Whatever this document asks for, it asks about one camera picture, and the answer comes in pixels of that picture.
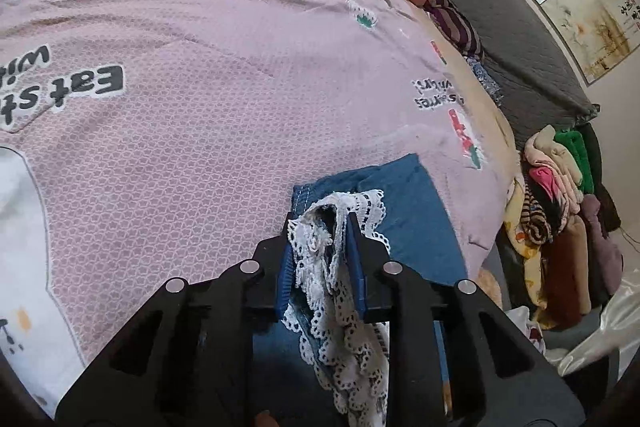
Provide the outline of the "person's left hand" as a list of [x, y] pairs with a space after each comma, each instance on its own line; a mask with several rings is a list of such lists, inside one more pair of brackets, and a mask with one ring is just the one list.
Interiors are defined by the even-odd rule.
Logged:
[[262, 411], [255, 417], [256, 427], [279, 427], [278, 422], [271, 416], [269, 411]]

